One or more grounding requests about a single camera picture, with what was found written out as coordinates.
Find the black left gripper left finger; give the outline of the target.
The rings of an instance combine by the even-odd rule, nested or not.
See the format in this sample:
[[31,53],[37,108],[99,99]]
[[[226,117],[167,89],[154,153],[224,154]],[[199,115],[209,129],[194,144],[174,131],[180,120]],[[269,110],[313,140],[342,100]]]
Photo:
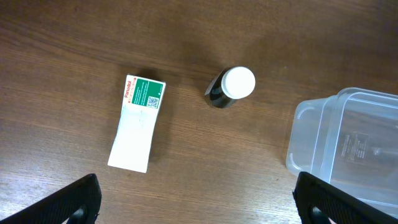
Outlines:
[[1,223],[94,223],[101,206],[96,174],[88,174]]

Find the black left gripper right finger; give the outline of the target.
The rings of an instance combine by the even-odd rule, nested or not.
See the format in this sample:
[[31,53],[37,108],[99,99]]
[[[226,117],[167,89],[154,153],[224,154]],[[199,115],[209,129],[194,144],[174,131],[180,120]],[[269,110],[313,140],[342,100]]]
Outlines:
[[298,175],[293,197],[302,223],[397,224],[397,219],[308,172]]

